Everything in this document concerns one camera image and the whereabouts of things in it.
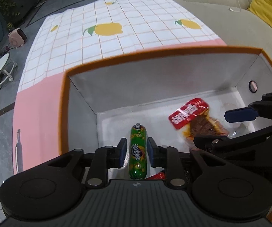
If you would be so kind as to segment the green sausage stick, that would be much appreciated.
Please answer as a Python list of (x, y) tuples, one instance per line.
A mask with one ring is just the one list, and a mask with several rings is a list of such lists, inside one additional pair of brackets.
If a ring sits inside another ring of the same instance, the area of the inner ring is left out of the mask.
[(142, 180), (147, 175), (147, 132), (143, 125), (136, 123), (131, 128), (129, 147), (129, 176), (134, 180)]

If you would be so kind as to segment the red duck meat vacuum pack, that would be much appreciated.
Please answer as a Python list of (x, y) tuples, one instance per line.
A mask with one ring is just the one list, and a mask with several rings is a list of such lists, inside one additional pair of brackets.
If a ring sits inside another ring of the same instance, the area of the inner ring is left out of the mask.
[(194, 147), (197, 136), (227, 136), (229, 131), (209, 114), (210, 106), (203, 99), (196, 97), (169, 115), (168, 119), (180, 133), (188, 147)]

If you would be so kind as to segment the red peanut snack bag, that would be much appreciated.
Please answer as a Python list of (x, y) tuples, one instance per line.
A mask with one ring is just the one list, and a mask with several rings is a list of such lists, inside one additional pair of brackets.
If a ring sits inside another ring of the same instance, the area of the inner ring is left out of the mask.
[(146, 180), (165, 180), (165, 178), (166, 178), (165, 170), (162, 170), (156, 173), (155, 175), (148, 177)]

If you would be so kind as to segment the orange cardboard box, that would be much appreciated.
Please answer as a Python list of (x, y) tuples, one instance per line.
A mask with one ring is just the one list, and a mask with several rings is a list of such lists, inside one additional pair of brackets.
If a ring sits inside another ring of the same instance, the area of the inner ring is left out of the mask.
[(70, 212), (47, 226), (272, 226), (272, 183), (237, 157), (188, 147), (168, 117), (200, 97), (211, 116), (237, 134), (272, 120), (228, 123), (226, 111), (272, 93), (272, 63), (258, 49), (169, 48), (119, 55), (66, 72), (61, 97), (60, 148), (93, 158), (96, 149), (126, 138), (142, 124), (158, 146), (180, 154), (185, 186), (162, 180), (121, 179), (127, 163), (108, 170), (107, 186), (88, 186)]

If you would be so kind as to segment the beige sofa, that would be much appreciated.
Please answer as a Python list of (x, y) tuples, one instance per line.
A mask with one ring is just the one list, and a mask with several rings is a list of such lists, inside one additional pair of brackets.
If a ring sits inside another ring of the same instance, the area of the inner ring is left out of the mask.
[(252, 0), (173, 0), (227, 45), (262, 48), (272, 60), (272, 28), (248, 10)]

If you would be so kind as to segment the white round stool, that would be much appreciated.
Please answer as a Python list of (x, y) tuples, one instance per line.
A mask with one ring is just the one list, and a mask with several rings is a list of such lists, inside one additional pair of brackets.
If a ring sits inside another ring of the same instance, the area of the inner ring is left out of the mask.
[(0, 89), (6, 82), (14, 81), (14, 71), (17, 67), (17, 63), (11, 59), (9, 53), (0, 58)]

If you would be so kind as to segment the pink small heater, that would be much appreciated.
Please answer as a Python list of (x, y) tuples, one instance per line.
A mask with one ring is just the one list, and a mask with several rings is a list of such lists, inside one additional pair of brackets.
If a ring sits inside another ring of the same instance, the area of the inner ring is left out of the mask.
[(17, 28), (8, 34), (8, 40), (12, 47), (18, 48), (26, 43), (27, 36), (22, 29)]

